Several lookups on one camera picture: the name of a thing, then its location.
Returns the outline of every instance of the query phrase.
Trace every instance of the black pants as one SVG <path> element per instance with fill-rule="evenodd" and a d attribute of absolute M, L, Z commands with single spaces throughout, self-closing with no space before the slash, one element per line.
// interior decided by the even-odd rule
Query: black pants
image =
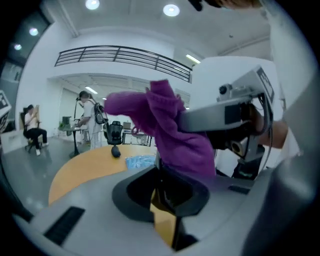
<path fill-rule="evenodd" d="M 27 131 L 27 135 L 33 140 L 35 148 L 40 149 L 38 137 L 42 135 L 43 143 L 47 143 L 47 131 L 40 128 L 32 128 Z"/>

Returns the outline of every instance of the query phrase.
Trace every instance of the blue plastic bag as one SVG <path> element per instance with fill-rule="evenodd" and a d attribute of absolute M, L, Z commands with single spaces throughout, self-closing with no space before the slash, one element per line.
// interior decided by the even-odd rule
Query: blue plastic bag
<path fill-rule="evenodd" d="M 125 159 L 128 169 L 143 169 L 155 164 L 156 157 L 154 155 L 137 155 L 127 157 Z"/>

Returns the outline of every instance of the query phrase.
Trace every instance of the standing person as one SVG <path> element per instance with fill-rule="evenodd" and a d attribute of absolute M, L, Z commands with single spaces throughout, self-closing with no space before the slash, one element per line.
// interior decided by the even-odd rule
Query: standing person
<path fill-rule="evenodd" d="M 284 109 L 288 109 L 317 75 L 319 64 L 303 33 L 291 17 L 275 0 L 206 0 L 216 8 L 266 10 L 270 24 L 270 48 L 280 83 Z M 264 118 L 252 106 L 251 120 L 257 131 L 264 126 Z M 294 134 L 284 120 L 272 124 L 272 147 L 282 149 L 278 163 L 300 153 Z M 270 146 L 269 131 L 259 138 L 259 143 Z"/>
<path fill-rule="evenodd" d="M 87 125 L 91 150 L 101 148 L 101 124 L 96 123 L 95 118 L 96 102 L 94 101 L 92 96 L 84 90 L 80 92 L 79 98 L 83 103 L 84 113 L 83 118 L 77 123 L 77 126 L 81 127 L 83 125 Z"/>

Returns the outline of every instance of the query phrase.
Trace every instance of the desk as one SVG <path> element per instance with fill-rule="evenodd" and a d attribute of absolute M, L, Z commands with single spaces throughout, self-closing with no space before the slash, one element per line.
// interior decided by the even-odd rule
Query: desk
<path fill-rule="evenodd" d="M 74 143 L 74 151 L 71 152 L 69 154 L 69 157 L 70 158 L 74 158 L 76 157 L 77 155 L 79 155 L 79 150 L 78 150 L 78 147 L 77 147 L 77 141 L 76 141 L 76 132 L 77 131 L 84 131 L 86 129 L 83 129 L 83 128 L 79 128 L 79 127 L 63 127 L 63 128 L 59 128 L 59 131 L 62 131 L 62 132 L 72 132 L 73 133 L 73 143 Z"/>
<path fill-rule="evenodd" d="M 157 148 L 142 145 L 118 145 L 120 158 L 111 155 L 112 146 L 104 146 L 84 152 L 69 160 L 55 175 L 50 191 L 49 205 L 72 189 L 89 180 L 123 172 L 127 169 L 126 158 L 138 155 L 156 155 Z M 154 212 L 155 229 L 170 246 L 174 236 L 176 217 L 168 212 L 158 210 L 151 205 Z"/>
<path fill-rule="evenodd" d="M 124 145 L 125 144 L 125 140 L 126 140 L 126 135 L 127 134 L 130 134 L 130 135 L 133 135 L 133 133 L 132 133 L 132 131 L 131 130 L 124 130 L 123 132 L 122 132 L 122 144 Z M 149 143 L 149 147 L 151 147 L 151 141 L 152 141 L 152 136 L 150 136 L 150 135 L 148 135 L 148 134 L 145 134 L 145 133 L 143 133 L 143 132 L 139 132 L 138 134 L 137 134 L 138 136 L 140 135 L 140 136 L 147 136 L 148 137 L 148 140 L 147 140 L 147 144 Z"/>

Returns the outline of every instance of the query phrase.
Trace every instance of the fluorescent light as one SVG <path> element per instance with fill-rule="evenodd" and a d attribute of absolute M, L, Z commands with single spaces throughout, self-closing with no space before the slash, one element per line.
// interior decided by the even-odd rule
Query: fluorescent light
<path fill-rule="evenodd" d="M 195 57 L 192 57 L 191 55 L 187 54 L 186 57 L 190 60 L 192 60 L 193 62 L 199 64 L 200 60 L 196 59 Z"/>
<path fill-rule="evenodd" d="M 178 70 L 178 71 L 180 71 L 180 72 L 182 72 L 182 73 L 184 73 L 184 74 L 186 74 L 186 72 L 182 71 L 181 69 L 179 69 L 179 68 L 177 68 L 177 67 L 175 67 L 174 69 L 175 69 L 175 70 Z"/>
<path fill-rule="evenodd" d="M 89 86 L 86 86 L 85 88 L 93 94 L 98 94 L 94 89 L 90 88 Z"/>

